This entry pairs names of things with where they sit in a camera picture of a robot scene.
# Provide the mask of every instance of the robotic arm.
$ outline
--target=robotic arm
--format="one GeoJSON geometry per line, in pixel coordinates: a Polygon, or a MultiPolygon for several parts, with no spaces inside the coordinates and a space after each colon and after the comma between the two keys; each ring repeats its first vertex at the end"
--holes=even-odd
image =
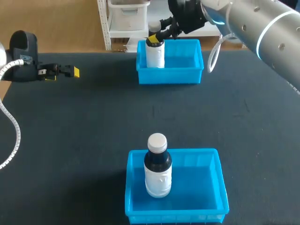
{"type": "Polygon", "coordinates": [[[24,66],[7,70],[0,80],[13,82],[55,80],[59,74],[67,77],[79,77],[79,70],[72,65],[62,66],[57,63],[43,64],[39,62],[37,37],[22,30],[12,35],[8,50],[5,50],[0,43],[0,69],[14,60],[23,60],[24,66]]]}
{"type": "Polygon", "coordinates": [[[169,30],[176,38],[209,21],[223,36],[233,34],[264,63],[300,90],[300,14],[278,0],[168,0],[169,30]]]}

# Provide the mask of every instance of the wooden floor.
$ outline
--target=wooden floor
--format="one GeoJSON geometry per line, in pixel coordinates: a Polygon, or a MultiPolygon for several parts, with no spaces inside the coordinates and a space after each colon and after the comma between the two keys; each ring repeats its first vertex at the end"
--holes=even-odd
{"type": "MultiPolygon", "coordinates": [[[[0,42],[7,49],[11,35],[25,30],[37,36],[40,53],[105,52],[96,0],[0,0],[0,24],[0,42]]],[[[124,40],[114,43],[115,50],[124,49],[124,40]]],[[[217,41],[202,38],[202,49],[211,49],[217,41]]],[[[0,98],[8,86],[0,82],[0,98]]]]}

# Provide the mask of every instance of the white cable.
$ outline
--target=white cable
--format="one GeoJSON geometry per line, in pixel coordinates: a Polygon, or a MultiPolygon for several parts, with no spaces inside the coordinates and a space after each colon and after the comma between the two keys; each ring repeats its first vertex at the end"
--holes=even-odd
{"type": "Polygon", "coordinates": [[[226,36],[222,37],[222,35],[220,36],[220,39],[219,41],[215,44],[215,46],[212,48],[211,52],[210,52],[210,56],[208,58],[208,63],[207,63],[207,71],[209,73],[211,73],[215,66],[216,66],[216,63],[217,63],[217,60],[218,60],[218,57],[219,57],[219,53],[220,53],[220,49],[221,49],[221,44],[223,42],[225,42],[226,40],[230,39],[230,38],[234,38],[235,35],[234,34],[227,34],[226,36]]]}
{"type": "MultiPolygon", "coordinates": [[[[12,62],[8,63],[7,65],[5,65],[0,70],[0,81],[1,81],[2,77],[4,76],[4,74],[6,73],[6,71],[8,71],[11,67],[21,66],[21,65],[24,65],[24,61],[23,60],[15,60],[15,61],[12,61],[12,62]]],[[[10,119],[10,121],[12,121],[12,123],[13,123],[13,125],[15,127],[16,135],[17,135],[16,142],[15,142],[15,147],[14,147],[12,153],[0,165],[0,169],[2,169],[3,167],[5,167],[13,159],[13,157],[15,156],[15,154],[17,153],[17,151],[19,149],[20,141],[21,141],[21,130],[20,130],[18,122],[15,120],[15,118],[12,116],[12,114],[10,114],[9,111],[5,108],[5,106],[3,105],[1,99],[0,99],[0,109],[10,119]]]]}

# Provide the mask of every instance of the white storage bin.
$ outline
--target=white storage bin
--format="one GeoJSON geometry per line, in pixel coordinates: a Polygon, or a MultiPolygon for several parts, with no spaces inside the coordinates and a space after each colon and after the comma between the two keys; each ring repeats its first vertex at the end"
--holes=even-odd
{"type": "Polygon", "coordinates": [[[144,0],[108,0],[117,30],[143,30],[147,27],[147,6],[144,0]]]}

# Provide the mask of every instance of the silver robot arm segment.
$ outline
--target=silver robot arm segment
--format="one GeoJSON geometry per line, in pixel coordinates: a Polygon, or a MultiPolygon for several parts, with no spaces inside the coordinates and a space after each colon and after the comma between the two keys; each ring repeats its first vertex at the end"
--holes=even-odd
{"type": "Polygon", "coordinates": [[[278,0],[201,0],[206,19],[233,33],[300,90],[300,14],[278,0]]]}

